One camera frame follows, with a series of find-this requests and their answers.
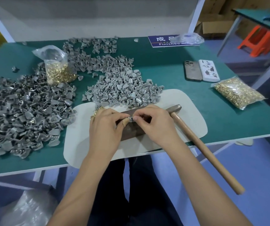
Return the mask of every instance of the smartphone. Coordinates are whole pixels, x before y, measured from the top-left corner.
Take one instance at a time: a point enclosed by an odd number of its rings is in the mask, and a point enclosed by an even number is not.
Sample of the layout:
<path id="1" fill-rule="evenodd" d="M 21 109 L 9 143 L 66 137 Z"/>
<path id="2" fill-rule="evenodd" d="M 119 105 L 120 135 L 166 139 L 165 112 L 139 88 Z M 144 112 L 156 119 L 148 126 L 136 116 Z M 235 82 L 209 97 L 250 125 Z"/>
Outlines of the smartphone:
<path id="1" fill-rule="evenodd" d="M 184 62 L 185 77 L 190 80 L 202 81 L 202 72 L 199 62 L 185 61 Z"/>

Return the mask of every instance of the sealed plastic bag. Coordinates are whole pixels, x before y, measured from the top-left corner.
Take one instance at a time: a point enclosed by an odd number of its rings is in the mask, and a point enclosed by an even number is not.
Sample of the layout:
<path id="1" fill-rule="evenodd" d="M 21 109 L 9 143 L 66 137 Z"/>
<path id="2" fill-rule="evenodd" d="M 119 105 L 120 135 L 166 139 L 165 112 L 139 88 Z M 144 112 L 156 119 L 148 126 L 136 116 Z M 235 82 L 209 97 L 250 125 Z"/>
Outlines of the sealed plastic bag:
<path id="1" fill-rule="evenodd" d="M 46 226 L 58 202 L 44 190 L 26 190 L 5 207 L 0 226 Z"/>
<path id="2" fill-rule="evenodd" d="M 181 43 L 181 44 L 190 44 L 190 45 L 199 45 L 201 43 L 204 43 L 203 37 L 201 37 L 197 33 L 185 33 L 178 35 L 171 39 L 171 43 Z"/>
<path id="3" fill-rule="evenodd" d="M 211 84 L 221 95 L 237 108 L 244 110 L 247 105 L 265 99 L 263 95 L 246 85 L 238 77 Z"/>
<path id="4" fill-rule="evenodd" d="M 77 78 L 68 67 L 67 53 L 56 46 L 48 45 L 32 52 L 44 60 L 49 85 L 68 83 Z"/>

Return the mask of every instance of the purple sign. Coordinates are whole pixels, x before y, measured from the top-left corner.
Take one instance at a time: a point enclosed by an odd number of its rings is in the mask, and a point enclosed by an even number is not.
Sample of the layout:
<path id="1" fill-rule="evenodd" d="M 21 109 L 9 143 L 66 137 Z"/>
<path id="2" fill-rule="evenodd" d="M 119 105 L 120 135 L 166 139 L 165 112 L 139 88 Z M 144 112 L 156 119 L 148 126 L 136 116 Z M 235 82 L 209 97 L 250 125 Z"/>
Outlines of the purple sign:
<path id="1" fill-rule="evenodd" d="M 152 35 L 148 36 L 153 48 L 163 47 L 178 47 L 178 46 L 192 46 L 187 43 L 171 43 L 171 39 L 178 35 Z"/>

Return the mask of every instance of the green table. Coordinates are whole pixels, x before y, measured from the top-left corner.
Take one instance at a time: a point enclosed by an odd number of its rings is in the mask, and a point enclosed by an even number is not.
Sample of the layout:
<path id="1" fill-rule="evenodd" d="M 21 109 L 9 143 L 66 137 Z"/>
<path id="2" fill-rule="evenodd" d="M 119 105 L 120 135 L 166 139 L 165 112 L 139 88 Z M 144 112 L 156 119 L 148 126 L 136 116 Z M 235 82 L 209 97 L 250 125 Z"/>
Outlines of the green table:
<path id="1" fill-rule="evenodd" d="M 165 89 L 179 89 L 185 92 L 203 115 L 208 126 L 208 133 L 202 138 L 206 144 L 228 143 L 230 141 L 270 136 L 270 107 L 265 102 L 257 102 L 244 111 L 235 108 L 225 98 L 210 87 L 207 82 L 187 81 L 184 77 L 183 61 L 199 59 L 213 60 L 221 79 L 235 74 L 212 54 L 204 44 L 200 46 L 152 48 L 147 37 L 120 38 L 117 55 L 134 58 L 134 68 L 139 69 L 143 79 L 152 79 Z M 16 79 L 21 74 L 30 75 L 39 62 L 32 50 L 45 45 L 62 47 L 64 41 L 28 42 L 27 46 L 20 43 L 7 43 L 0 48 L 0 77 Z M 20 69 L 13 73 L 11 68 Z M 82 103 L 82 94 L 87 86 L 93 85 L 97 78 L 83 74 L 82 81 L 74 82 L 77 87 L 74 106 Z M 61 134 L 61 144 L 56 147 L 44 147 L 33 152 L 28 158 L 20 159 L 9 154 L 0 156 L 0 176 L 65 167 L 63 157 L 65 131 Z"/>
<path id="2" fill-rule="evenodd" d="M 233 10 L 237 15 L 237 19 L 234 21 L 232 27 L 230 28 L 229 32 L 227 33 L 225 39 L 222 42 L 222 45 L 217 53 L 217 56 L 220 55 L 223 48 L 225 47 L 227 41 L 229 40 L 230 36 L 235 33 L 235 31 L 238 28 L 239 23 L 243 18 L 249 19 L 259 25 L 261 25 L 264 28 L 267 28 L 270 30 L 270 21 L 263 20 L 264 17 L 270 15 L 269 10 L 250 10 L 250 9 L 236 9 Z M 267 70 L 253 83 L 251 87 L 254 89 L 258 89 L 262 84 L 265 83 L 270 78 L 270 66 L 267 68 Z"/>

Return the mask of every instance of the black pants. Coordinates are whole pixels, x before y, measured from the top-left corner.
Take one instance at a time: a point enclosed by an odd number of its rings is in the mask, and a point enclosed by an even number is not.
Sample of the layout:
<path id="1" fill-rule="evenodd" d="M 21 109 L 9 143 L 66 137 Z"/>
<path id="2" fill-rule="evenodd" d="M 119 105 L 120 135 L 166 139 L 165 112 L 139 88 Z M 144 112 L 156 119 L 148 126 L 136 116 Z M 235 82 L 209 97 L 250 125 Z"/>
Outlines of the black pants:
<path id="1" fill-rule="evenodd" d="M 171 200 L 155 175 L 151 156 L 129 158 L 129 202 L 123 190 L 124 164 L 124 159 L 111 161 L 103 174 L 88 226 L 182 226 Z"/>

